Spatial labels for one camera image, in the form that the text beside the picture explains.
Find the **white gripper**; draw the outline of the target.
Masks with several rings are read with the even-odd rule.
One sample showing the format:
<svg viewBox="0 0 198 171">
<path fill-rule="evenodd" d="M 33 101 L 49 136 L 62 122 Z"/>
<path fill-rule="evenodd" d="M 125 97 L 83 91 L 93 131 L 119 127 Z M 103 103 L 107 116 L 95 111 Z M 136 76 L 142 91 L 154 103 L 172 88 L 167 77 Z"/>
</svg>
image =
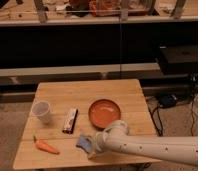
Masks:
<svg viewBox="0 0 198 171">
<path fill-rule="evenodd" d="M 103 153 L 105 151 L 105 138 L 102 132 L 98 132 L 94 136 L 87 135 L 87 139 L 91 141 L 92 144 L 92 150 L 87 155 L 89 160 L 98 157 L 99 153 Z"/>
</svg>

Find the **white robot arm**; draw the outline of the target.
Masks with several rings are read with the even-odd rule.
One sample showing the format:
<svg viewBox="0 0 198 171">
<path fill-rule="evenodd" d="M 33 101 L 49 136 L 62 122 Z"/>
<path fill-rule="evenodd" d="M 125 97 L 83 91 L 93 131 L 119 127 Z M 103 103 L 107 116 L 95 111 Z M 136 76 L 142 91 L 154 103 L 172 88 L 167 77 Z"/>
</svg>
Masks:
<svg viewBox="0 0 198 171">
<path fill-rule="evenodd" d="M 90 143 L 89 159 L 113 151 L 198 167 L 198 136 L 131 136 L 127 123 L 116 120 L 90 138 Z"/>
</svg>

